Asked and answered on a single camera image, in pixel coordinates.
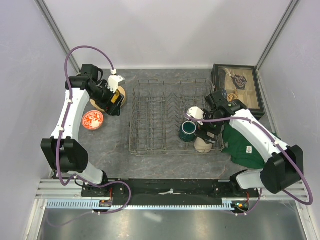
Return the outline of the beige cup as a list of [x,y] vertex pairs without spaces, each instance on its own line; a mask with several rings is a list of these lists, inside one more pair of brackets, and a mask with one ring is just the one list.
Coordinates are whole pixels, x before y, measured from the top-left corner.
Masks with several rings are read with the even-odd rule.
[[212,150],[213,144],[206,143],[202,138],[197,137],[194,142],[194,148],[201,154],[207,154]]

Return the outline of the yellow patterned small plate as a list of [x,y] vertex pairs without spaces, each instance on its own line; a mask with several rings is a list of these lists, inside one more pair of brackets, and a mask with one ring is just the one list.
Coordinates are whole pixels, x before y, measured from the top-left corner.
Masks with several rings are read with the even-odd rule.
[[110,104],[112,106],[120,106],[121,107],[122,103],[124,101],[124,98],[125,98],[125,96],[122,93],[120,93],[119,91],[116,91],[110,100]]

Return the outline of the cream bird plate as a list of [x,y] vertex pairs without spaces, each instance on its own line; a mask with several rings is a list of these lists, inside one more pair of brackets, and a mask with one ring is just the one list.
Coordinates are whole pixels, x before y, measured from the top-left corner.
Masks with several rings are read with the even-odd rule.
[[[117,90],[120,92],[120,94],[122,94],[124,96],[124,99],[122,100],[121,105],[120,105],[120,107],[122,108],[126,104],[126,101],[127,101],[126,91],[122,86],[119,86]],[[93,99],[90,100],[90,103],[97,111],[100,111],[103,113],[106,112],[105,110],[101,109]]]

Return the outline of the white red patterned bowl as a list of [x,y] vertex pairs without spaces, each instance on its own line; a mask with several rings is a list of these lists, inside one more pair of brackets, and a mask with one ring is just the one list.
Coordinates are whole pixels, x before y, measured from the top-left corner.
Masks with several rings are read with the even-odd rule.
[[104,115],[98,110],[91,110],[84,114],[81,124],[87,130],[97,130],[104,122]]

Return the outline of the dark green mug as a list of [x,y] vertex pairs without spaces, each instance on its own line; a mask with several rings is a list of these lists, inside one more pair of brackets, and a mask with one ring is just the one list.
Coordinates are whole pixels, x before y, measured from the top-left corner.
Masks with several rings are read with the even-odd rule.
[[180,125],[178,136],[184,143],[195,141],[198,136],[199,124],[193,121],[184,121]]

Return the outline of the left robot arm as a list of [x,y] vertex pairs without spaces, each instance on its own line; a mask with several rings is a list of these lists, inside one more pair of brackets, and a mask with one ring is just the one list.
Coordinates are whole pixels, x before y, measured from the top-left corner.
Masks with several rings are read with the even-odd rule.
[[125,91],[120,86],[124,77],[112,69],[108,79],[93,64],[84,64],[80,73],[65,82],[65,100],[58,123],[49,138],[40,147],[52,170],[56,171],[63,186],[72,180],[81,180],[99,197],[110,191],[107,174],[89,161],[89,154],[79,143],[79,130],[88,102],[94,102],[100,114],[119,116],[125,101]]

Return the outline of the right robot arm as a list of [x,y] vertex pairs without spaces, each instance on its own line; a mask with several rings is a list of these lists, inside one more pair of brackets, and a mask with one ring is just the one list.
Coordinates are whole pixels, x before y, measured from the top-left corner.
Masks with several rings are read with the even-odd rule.
[[205,100],[210,110],[194,106],[187,111],[200,129],[215,134],[227,124],[243,135],[264,161],[262,169],[245,170],[235,175],[235,181],[229,184],[233,196],[240,197],[251,188],[265,188],[277,194],[299,181],[305,182],[304,153],[298,145],[289,146],[274,136],[239,99],[227,101],[217,91]]

